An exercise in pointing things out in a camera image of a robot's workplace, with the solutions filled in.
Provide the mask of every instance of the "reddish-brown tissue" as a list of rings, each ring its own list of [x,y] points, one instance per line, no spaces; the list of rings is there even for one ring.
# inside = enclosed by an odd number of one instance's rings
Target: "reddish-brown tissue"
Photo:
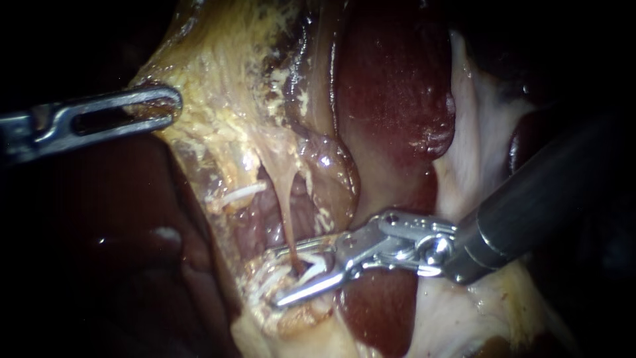
[[[402,3],[359,2],[337,53],[337,127],[360,175],[353,226],[386,207],[432,213],[431,163],[454,134],[447,28],[418,2]],[[339,303],[357,339],[402,356],[416,289],[412,272],[378,270],[344,288]]]

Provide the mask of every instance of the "dark background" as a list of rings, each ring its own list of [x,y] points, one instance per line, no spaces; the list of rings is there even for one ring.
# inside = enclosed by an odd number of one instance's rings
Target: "dark background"
[[[617,1],[589,7],[574,1],[457,0],[448,6],[451,21],[471,34],[480,65],[525,81],[538,101],[567,97],[590,109],[630,102],[633,41],[628,12]],[[0,113],[125,87],[160,43],[174,2],[2,7]],[[58,238],[38,226],[46,209],[34,208],[50,203],[32,189],[47,185],[44,177],[29,178],[10,189],[21,203],[3,203],[5,327],[11,330],[5,347],[73,355],[88,340]],[[539,286],[589,356],[633,350],[636,197],[631,184],[623,185],[620,195],[543,247],[533,265]]]

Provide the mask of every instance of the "metal grasper tip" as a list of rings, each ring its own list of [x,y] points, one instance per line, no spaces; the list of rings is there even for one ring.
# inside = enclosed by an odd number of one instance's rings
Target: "metal grasper tip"
[[[279,292],[273,305],[285,308],[301,304],[358,278],[363,270],[375,266],[375,255],[385,249],[384,241],[385,236],[373,221],[356,231],[341,233],[331,247],[335,254],[333,270],[291,290]]]
[[[130,105],[170,110],[157,110],[154,115],[142,120],[115,123],[114,127],[94,129],[92,133],[81,133],[76,128],[76,118],[80,116]],[[153,86],[48,103],[0,116],[0,139],[4,141],[2,149],[7,157],[6,164],[28,162],[127,135],[163,129],[172,124],[174,114],[181,110],[182,105],[181,95],[176,89]]]

